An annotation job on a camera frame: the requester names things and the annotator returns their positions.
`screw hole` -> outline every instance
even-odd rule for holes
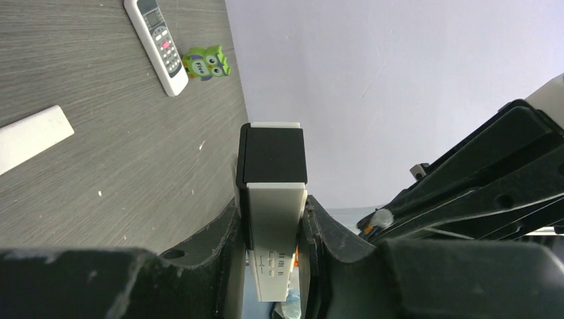
[[[499,195],[495,198],[497,206],[503,209],[510,209],[513,207],[513,198],[509,195]]]
[[[184,256],[184,252],[179,249],[171,249],[164,254],[165,259],[176,259]]]

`wood grain surface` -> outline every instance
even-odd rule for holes
[[[0,1],[0,127],[58,104],[75,130],[0,176],[0,246],[161,252],[232,198],[247,113],[225,3],[158,2],[179,50],[223,45],[230,76],[169,98],[122,0]]]

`white wall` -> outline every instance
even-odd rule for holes
[[[299,121],[310,193],[389,201],[564,71],[561,0],[227,0],[251,121]]]

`white remote control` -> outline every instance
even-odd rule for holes
[[[156,0],[124,0],[124,6],[166,94],[179,95],[188,75]]]

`owl toy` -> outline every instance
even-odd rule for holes
[[[227,57],[221,52],[221,45],[209,48],[194,47],[182,56],[182,65],[190,78],[211,80],[214,76],[227,76],[231,68]]]

